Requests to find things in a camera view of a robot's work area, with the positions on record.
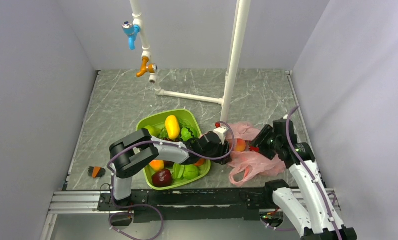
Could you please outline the fake peach orange pink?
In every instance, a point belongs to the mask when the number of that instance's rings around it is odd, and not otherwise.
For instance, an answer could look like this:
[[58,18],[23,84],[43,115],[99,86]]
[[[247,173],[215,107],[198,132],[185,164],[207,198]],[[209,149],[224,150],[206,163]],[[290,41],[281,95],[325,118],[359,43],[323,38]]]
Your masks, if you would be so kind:
[[246,149],[246,142],[242,139],[235,139],[235,144],[234,144],[234,151],[235,152],[243,152]]

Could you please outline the pink plastic bag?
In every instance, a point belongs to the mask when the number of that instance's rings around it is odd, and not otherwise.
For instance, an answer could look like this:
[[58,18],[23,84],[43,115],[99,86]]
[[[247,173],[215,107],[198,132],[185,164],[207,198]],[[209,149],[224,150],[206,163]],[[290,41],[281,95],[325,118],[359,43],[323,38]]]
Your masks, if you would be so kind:
[[269,160],[257,152],[249,151],[249,142],[258,135],[259,129],[249,122],[231,123],[229,126],[234,136],[231,137],[231,134],[227,133],[228,143],[232,145],[235,139],[242,139],[247,145],[243,152],[233,150],[230,153],[231,161],[227,165],[232,168],[228,175],[231,184],[241,187],[257,175],[275,177],[286,170],[285,164],[277,157]]

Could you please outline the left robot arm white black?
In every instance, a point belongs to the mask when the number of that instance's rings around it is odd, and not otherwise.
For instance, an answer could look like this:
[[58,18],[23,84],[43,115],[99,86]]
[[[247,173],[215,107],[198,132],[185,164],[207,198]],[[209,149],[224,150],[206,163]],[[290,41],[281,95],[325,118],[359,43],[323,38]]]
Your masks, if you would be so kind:
[[118,210],[130,205],[132,178],[153,160],[163,160],[179,165],[192,165],[199,159],[229,162],[230,152],[225,135],[233,135],[228,126],[219,126],[199,138],[171,142],[152,136],[140,129],[113,143],[110,148],[111,204]]

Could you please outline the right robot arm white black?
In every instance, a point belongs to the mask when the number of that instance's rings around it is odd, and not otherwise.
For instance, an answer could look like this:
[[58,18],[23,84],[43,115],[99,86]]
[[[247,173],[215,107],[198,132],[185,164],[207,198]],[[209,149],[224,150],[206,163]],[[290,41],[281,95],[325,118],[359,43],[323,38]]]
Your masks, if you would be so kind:
[[293,176],[303,203],[284,180],[266,182],[262,201],[277,206],[293,224],[302,240],[355,240],[357,234],[346,227],[324,189],[310,146],[298,142],[291,120],[279,119],[265,125],[251,141],[251,149],[272,160],[278,157]]

